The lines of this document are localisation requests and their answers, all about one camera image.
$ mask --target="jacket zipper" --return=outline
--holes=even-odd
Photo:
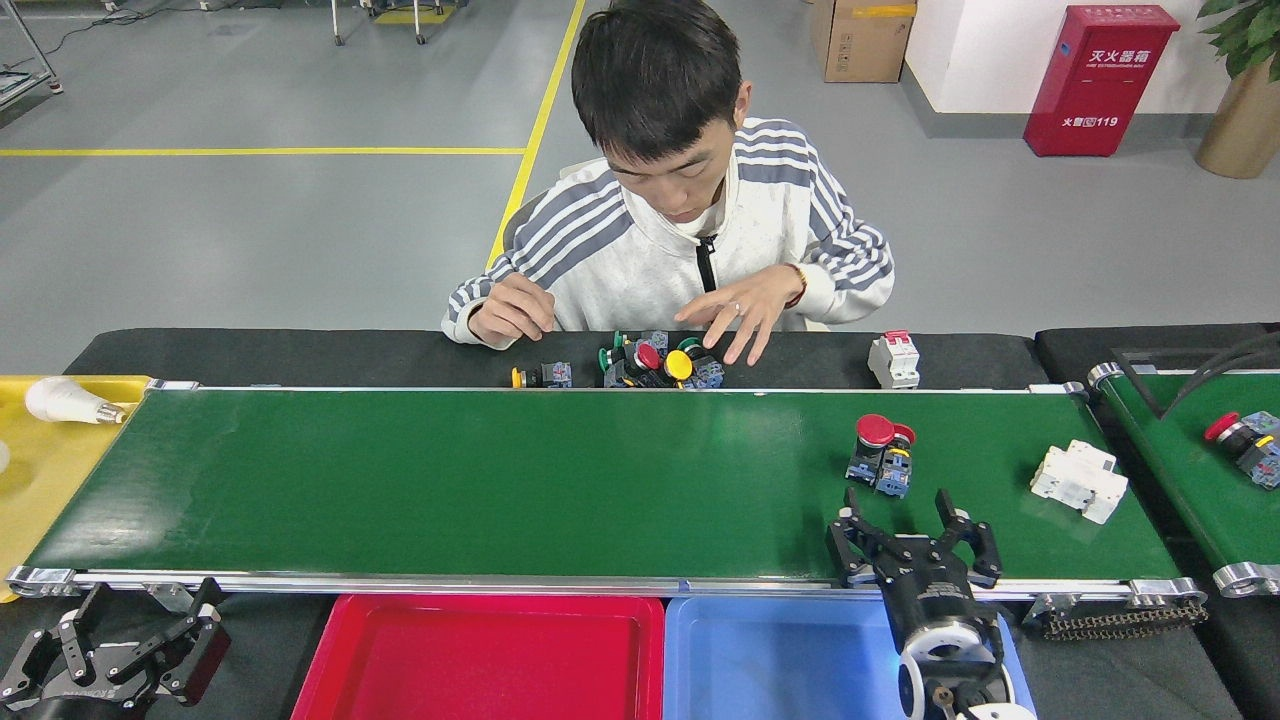
[[[716,290],[716,272],[712,270],[712,254],[716,252],[716,236],[698,238],[698,272],[703,275],[703,291]]]

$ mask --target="epoxy floor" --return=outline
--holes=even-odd
[[[605,4],[581,1],[472,0],[425,46],[352,0],[342,47],[329,5],[297,0],[69,36],[50,56],[65,92],[0,113],[0,374],[56,373],[131,327],[438,329],[520,191],[596,155],[556,77]],[[803,126],[893,249],[888,305],[836,329],[1280,320],[1280,161],[1234,181],[1196,165],[1194,140],[1048,159],[927,138],[900,86],[820,81],[810,5],[717,6],[751,113]],[[46,50],[104,17],[20,12]],[[27,55],[0,18],[0,63]]]

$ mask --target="plant pot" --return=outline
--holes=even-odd
[[[1196,152],[1199,167],[1229,178],[1256,178],[1267,168],[1280,150],[1280,82],[1267,82],[1275,61],[1231,81]]]

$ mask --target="blue tray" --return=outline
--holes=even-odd
[[[1016,700],[1034,710],[1000,623]],[[879,600],[676,598],[666,633],[666,720],[902,720]]]

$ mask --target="green conveyor belt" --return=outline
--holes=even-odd
[[[1187,378],[1140,375],[1166,406]],[[1253,484],[1203,437],[1206,428],[1230,411],[1280,415],[1280,374],[1219,375],[1189,393],[1164,420],[1156,420],[1124,375],[1102,380],[1100,389],[1215,568],[1280,562],[1280,491]]]
[[[1100,527],[1028,491],[1101,446],[1079,398],[919,391],[154,391],[28,565],[826,579],[865,413],[918,433],[872,521],[937,534],[946,487],[1006,578],[1178,575],[1132,493]]]

